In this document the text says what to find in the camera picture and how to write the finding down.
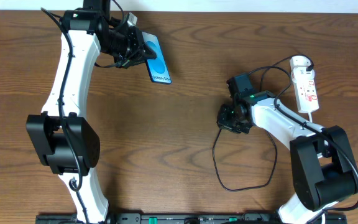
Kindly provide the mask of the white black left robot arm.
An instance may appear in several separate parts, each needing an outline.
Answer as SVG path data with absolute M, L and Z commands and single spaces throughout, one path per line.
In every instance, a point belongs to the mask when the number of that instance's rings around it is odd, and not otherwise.
M 112 222 L 96 171 L 100 140 L 86 119 L 97 58 L 111 55 L 113 67 L 125 69 L 151 60 L 164 64 L 158 38 L 140 30 L 132 13 L 112 17 L 110 5 L 109 1 L 85 1 L 62 16 L 49 14 L 62 33 L 60 60 L 41 112 L 26 121 L 41 164 L 58 175 L 70 192 L 77 209 L 75 223 Z

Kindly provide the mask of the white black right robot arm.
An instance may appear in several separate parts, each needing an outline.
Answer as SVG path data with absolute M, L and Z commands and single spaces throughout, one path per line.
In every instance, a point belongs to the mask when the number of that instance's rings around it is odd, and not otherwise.
M 217 125 L 232 133 L 264 129 L 290 151 L 295 194 L 278 209 L 282 223 L 324 220 L 337 203 L 358 195 L 358 169 L 345 130 L 309 122 L 281 104 L 269 91 L 253 88 L 248 74 L 227 81 L 232 98 L 221 105 Z M 355 205 L 347 207 L 354 210 Z

